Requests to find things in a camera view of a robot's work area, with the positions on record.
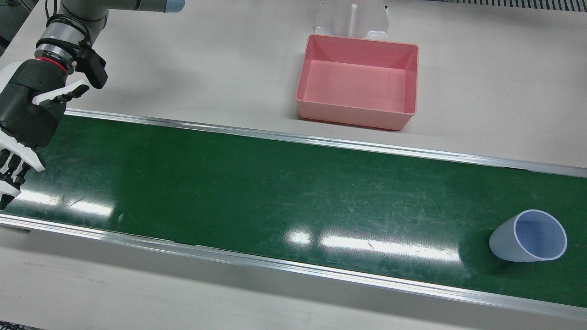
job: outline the robotic hand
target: robotic hand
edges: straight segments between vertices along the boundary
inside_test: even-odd
[[[101,89],[106,61],[93,49],[109,9],[180,12],[184,0],[61,0],[36,45],[35,59],[14,62],[0,72],[0,210],[21,192],[25,174],[45,169],[37,152],[51,141],[73,98],[92,85]],[[68,75],[87,80],[65,86]]]

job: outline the green conveyor belt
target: green conveyor belt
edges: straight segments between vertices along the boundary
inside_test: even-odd
[[[66,116],[6,213],[587,307],[587,179]],[[537,208],[565,255],[488,239]]]

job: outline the white table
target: white table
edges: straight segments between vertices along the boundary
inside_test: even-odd
[[[584,13],[387,4],[388,39],[420,47],[418,109],[401,132],[298,117],[295,90],[317,0],[112,11],[95,46],[109,81],[69,106],[587,167]],[[0,66],[32,56],[43,16],[38,6]]]

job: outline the pink plastic bin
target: pink plastic bin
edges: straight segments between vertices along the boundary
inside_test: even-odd
[[[306,119],[401,130],[416,113],[418,46],[311,35],[299,78]]]

